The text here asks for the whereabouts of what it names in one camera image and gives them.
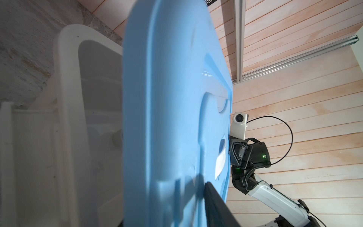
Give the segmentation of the white plastic storage bin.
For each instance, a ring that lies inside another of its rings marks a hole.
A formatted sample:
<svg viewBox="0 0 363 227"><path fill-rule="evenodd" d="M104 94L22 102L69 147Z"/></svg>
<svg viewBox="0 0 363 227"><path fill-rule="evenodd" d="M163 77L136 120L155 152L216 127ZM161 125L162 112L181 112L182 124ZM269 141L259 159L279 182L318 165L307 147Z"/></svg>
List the white plastic storage bin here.
<svg viewBox="0 0 363 227"><path fill-rule="evenodd" d="M1 104L1 226L121 226L122 61L121 46L68 25L30 108Z"/></svg>

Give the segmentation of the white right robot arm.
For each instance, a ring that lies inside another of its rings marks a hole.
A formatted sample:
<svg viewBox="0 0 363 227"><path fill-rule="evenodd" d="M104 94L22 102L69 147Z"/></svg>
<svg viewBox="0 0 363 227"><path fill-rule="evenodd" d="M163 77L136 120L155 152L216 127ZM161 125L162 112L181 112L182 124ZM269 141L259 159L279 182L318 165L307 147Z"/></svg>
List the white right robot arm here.
<svg viewBox="0 0 363 227"><path fill-rule="evenodd" d="M255 174L257 169L272 166L264 142L255 138L243 140L231 136L229 154L233 186L279 214L275 220L266 224L266 227L320 226L302 200L294 201Z"/></svg>

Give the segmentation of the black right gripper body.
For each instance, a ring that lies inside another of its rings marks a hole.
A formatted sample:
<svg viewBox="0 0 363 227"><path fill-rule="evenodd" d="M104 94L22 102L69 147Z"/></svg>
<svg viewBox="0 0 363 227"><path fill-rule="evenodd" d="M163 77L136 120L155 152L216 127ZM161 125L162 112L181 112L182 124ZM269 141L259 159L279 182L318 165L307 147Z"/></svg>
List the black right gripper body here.
<svg viewBox="0 0 363 227"><path fill-rule="evenodd" d="M229 139L231 165L242 170L271 167L270 155L264 142L255 138L242 140L233 136Z"/></svg>

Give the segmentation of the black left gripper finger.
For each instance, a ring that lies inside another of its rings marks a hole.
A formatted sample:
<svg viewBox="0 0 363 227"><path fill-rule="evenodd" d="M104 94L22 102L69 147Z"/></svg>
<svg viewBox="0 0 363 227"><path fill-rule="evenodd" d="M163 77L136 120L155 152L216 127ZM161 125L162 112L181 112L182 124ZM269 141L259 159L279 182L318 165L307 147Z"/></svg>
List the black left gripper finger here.
<svg viewBox="0 0 363 227"><path fill-rule="evenodd" d="M208 227L240 227L211 182L205 184L203 196Z"/></svg>

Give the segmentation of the blue plastic bin lid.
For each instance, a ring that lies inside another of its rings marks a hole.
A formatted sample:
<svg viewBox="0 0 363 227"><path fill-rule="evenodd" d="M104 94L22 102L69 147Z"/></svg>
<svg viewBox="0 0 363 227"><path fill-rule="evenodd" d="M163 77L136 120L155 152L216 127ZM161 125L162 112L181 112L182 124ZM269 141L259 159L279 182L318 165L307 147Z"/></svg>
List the blue plastic bin lid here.
<svg viewBox="0 0 363 227"><path fill-rule="evenodd" d="M205 227L226 201L232 81L204 1L137 1L123 42L125 227Z"/></svg>

